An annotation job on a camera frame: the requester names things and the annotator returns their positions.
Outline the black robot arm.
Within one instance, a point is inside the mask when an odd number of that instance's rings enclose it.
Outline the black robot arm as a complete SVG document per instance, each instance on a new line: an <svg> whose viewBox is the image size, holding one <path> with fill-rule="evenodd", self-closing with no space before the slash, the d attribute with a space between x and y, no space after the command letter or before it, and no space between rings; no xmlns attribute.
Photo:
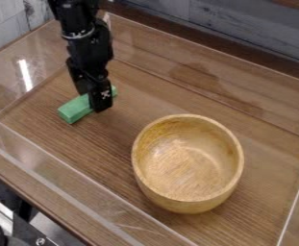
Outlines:
<svg viewBox="0 0 299 246"><path fill-rule="evenodd" d="M48 0L60 35L67 41L68 72L80 95L95 112L114 105L107 65L114 41L107 22L98 16L99 0Z"/></svg>

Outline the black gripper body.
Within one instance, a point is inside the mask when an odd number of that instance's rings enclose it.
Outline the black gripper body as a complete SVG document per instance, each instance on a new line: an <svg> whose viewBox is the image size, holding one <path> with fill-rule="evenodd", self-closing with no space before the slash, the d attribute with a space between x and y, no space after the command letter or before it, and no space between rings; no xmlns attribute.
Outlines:
<svg viewBox="0 0 299 246"><path fill-rule="evenodd" d="M106 21L100 18L67 18L63 21L63 39L67 41L68 59L84 70L88 82L107 79L114 47Z"/></svg>

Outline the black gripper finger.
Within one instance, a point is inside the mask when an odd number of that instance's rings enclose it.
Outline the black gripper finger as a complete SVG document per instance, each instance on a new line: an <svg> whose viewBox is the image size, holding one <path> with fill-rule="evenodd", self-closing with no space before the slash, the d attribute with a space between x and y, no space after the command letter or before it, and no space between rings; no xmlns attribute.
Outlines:
<svg viewBox="0 0 299 246"><path fill-rule="evenodd" d="M112 85L108 79L94 81L88 86L88 103L95 112L104 111L114 105Z"/></svg>
<svg viewBox="0 0 299 246"><path fill-rule="evenodd" d="M78 93L80 95L88 94L88 79L84 70L74 63L71 59L66 61L66 64Z"/></svg>

